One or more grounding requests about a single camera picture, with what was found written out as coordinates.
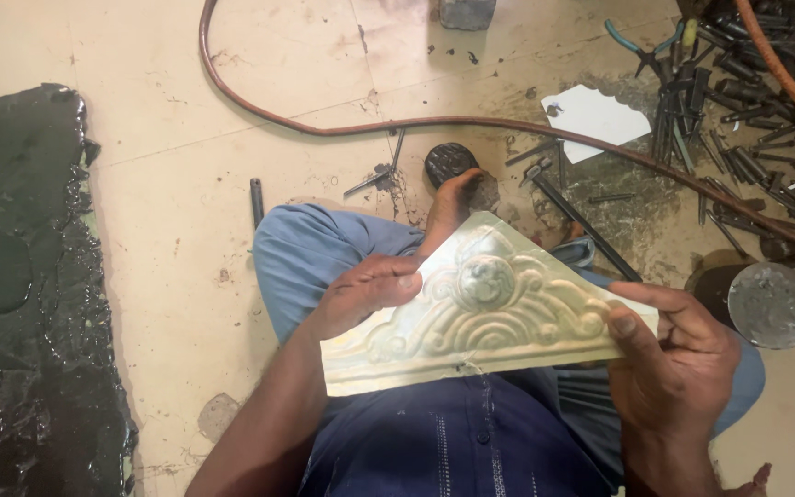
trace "blue trousers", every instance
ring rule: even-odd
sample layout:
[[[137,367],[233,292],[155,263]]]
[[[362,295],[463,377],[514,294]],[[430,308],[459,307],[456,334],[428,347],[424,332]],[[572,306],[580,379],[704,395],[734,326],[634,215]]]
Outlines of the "blue trousers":
[[[281,344],[318,305],[329,284],[370,254],[413,254],[425,234],[407,225],[319,205],[281,205],[263,219],[253,237],[259,291]],[[552,249],[562,262],[595,285],[611,280],[587,270],[593,244],[587,238]],[[765,387],[759,351],[736,337],[741,362],[732,398],[714,436],[750,410]],[[621,424],[605,367],[531,368],[498,373],[551,408],[592,458],[613,488],[621,485]]]

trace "teal pliers handle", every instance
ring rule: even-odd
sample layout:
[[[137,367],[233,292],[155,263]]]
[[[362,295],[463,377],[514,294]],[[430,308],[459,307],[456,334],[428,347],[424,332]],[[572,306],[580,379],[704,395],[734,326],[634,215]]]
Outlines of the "teal pliers handle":
[[[630,41],[627,38],[625,38],[624,36],[620,35],[618,33],[618,30],[616,29],[616,27],[614,27],[612,25],[612,21],[611,20],[606,19],[606,22],[603,23],[603,24],[606,26],[606,31],[610,32],[610,35],[612,36],[612,38],[615,39],[615,41],[618,41],[618,44],[623,46],[625,49],[627,49],[629,51],[635,51],[635,52],[643,51],[640,47],[635,45],[632,41]],[[656,47],[656,49],[652,51],[652,53],[658,53],[660,51],[663,51],[664,49],[668,48],[674,41],[679,40],[679,37],[680,37],[680,35],[683,34],[683,29],[685,27],[686,27],[686,24],[683,21],[679,21],[679,23],[677,24],[677,32],[674,33],[674,35],[672,37],[670,37],[667,40],[665,40],[662,44],[658,45]]]

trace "grout line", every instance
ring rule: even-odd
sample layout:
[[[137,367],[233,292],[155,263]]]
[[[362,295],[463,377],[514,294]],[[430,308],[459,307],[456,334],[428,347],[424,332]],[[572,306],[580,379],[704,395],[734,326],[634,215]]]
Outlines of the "grout line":
[[[299,118],[314,114],[315,112],[320,112],[322,110],[333,109],[333,108],[338,107],[340,105],[354,104],[356,102],[363,102],[365,100],[367,100],[366,97],[355,98],[354,100],[349,100],[347,102],[342,102],[340,104],[328,105],[327,107],[321,107],[319,109],[310,110],[308,112],[303,112],[302,114],[297,114],[295,116],[290,116],[288,119],[299,119]],[[379,110],[379,103],[376,104],[376,109],[377,109],[376,114],[379,116],[380,122],[384,122],[384,119],[382,118],[381,112],[378,111]],[[249,115],[253,116],[254,118],[257,118],[257,116],[255,114],[252,114],[251,112],[249,112],[247,110],[243,110],[242,109],[241,112],[245,112],[246,114],[249,114]],[[149,156],[154,156],[156,154],[162,154],[164,152],[170,152],[171,150],[182,149],[183,147],[189,147],[191,145],[195,145],[197,143],[202,143],[204,141],[214,140],[216,138],[220,138],[220,137],[223,137],[223,136],[229,136],[230,134],[241,133],[243,131],[249,131],[251,129],[257,129],[257,128],[262,128],[262,127],[267,127],[267,126],[278,126],[277,124],[275,124],[275,123],[273,123],[271,121],[268,121],[268,120],[265,120],[265,119],[262,119],[262,118],[257,118],[257,119],[261,119],[262,122],[259,123],[258,125],[255,125],[255,126],[242,127],[240,129],[236,129],[236,130],[233,130],[233,131],[227,131],[226,133],[220,133],[220,134],[217,134],[215,136],[209,136],[207,138],[202,138],[200,140],[189,141],[187,143],[181,143],[179,145],[174,145],[173,147],[170,147],[168,149],[156,150],[154,152],[149,152],[149,153],[144,154],[142,156],[136,156],[136,157],[131,157],[131,158],[127,158],[127,159],[122,159],[120,161],[117,161],[117,162],[114,162],[114,163],[111,163],[111,164],[105,164],[105,165],[95,164],[94,167],[96,167],[97,169],[101,169],[101,168],[104,168],[104,167],[112,167],[112,166],[115,166],[115,165],[118,165],[118,164],[125,164],[126,162],[131,162],[133,160],[146,158],[146,157],[149,157]],[[391,148],[392,148],[392,145],[391,145],[391,143],[389,143],[389,150],[391,150]]]
[[[361,27],[360,27],[360,22],[358,21],[358,11],[357,11],[357,9],[354,8],[355,1],[356,0],[349,0],[349,3],[351,4],[351,15],[354,16],[354,24],[358,27],[358,32],[360,34]],[[368,50],[367,50],[367,48],[368,48],[367,47],[367,42],[364,40],[363,36],[361,36],[361,38],[360,38],[360,43],[364,46],[364,62],[367,63],[367,74],[370,75],[370,83],[373,85],[374,94],[378,96],[379,95],[379,91],[376,90],[376,79],[373,77],[373,69],[370,68],[370,57],[369,57]],[[376,108],[377,109],[379,108],[379,99],[378,98],[376,99]]]

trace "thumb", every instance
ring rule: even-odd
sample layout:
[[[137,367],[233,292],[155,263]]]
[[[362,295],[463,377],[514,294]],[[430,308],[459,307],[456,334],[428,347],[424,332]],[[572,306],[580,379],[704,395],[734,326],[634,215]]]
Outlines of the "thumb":
[[[422,275],[418,272],[402,276],[375,277],[358,287],[359,307],[364,315],[386,307],[397,307],[412,300],[422,289]]]
[[[612,339],[635,368],[655,374],[667,372],[668,358],[664,355],[655,333],[639,315],[626,307],[613,309],[609,316]]]

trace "brown rubber hose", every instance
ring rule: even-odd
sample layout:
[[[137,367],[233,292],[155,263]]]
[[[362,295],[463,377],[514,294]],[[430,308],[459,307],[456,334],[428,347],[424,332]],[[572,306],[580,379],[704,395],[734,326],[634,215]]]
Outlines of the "brown rubber hose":
[[[750,2],[747,0],[735,0],[735,4],[737,5],[737,12],[741,14],[741,20],[744,21],[744,26],[747,28],[747,34],[750,35],[750,39],[753,40],[756,49],[760,51],[762,60],[766,62],[768,70],[775,76],[775,79],[778,80],[778,83],[787,91],[787,94],[795,103],[795,81],[781,64],[778,54],[772,50],[772,45],[768,42],[766,34],[762,32]]]
[[[362,134],[372,133],[375,131],[389,131],[394,129],[401,129],[406,127],[432,127],[432,126],[480,126],[480,127],[500,127],[503,129],[513,129],[516,131],[523,131],[526,133],[540,134],[545,136],[552,136],[568,141],[575,141],[589,147],[594,147],[606,152],[624,157],[636,164],[645,166],[658,174],[667,176],[668,178],[677,181],[679,184],[688,186],[697,193],[700,193],[714,202],[720,202],[738,214],[745,216],[751,221],[757,223],[768,231],[772,231],[778,236],[795,243],[795,232],[775,223],[774,221],[763,217],[758,212],[751,210],[744,203],[735,200],[734,198],[716,191],[707,186],[702,181],[697,180],[694,176],[673,169],[667,165],[659,164],[654,159],[637,153],[633,150],[619,147],[606,141],[597,140],[583,134],[571,133],[562,129],[555,129],[545,125],[537,125],[518,121],[514,119],[499,119],[499,118],[478,118],[473,116],[443,116],[438,118],[416,118],[416,119],[399,119],[396,121],[389,121],[387,123],[369,124],[354,127],[332,127],[332,128],[317,128],[298,123],[292,119],[283,118],[268,110],[261,109],[256,105],[251,104],[244,98],[241,98],[237,93],[232,91],[231,88],[220,78],[216,73],[213,61],[210,58],[210,50],[207,47],[207,31],[210,28],[210,18],[214,13],[216,0],[205,0],[204,9],[202,10],[202,19],[198,27],[198,45],[199,50],[202,52],[202,62],[204,68],[207,70],[207,75],[216,85],[216,87],[223,92],[224,95],[229,97],[234,103],[245,109],[252,114],[261,117],[262,119],[269,120],[277,125],[293,129],[300,133],[311,134],[314,136],[345,136],[348,134]]]

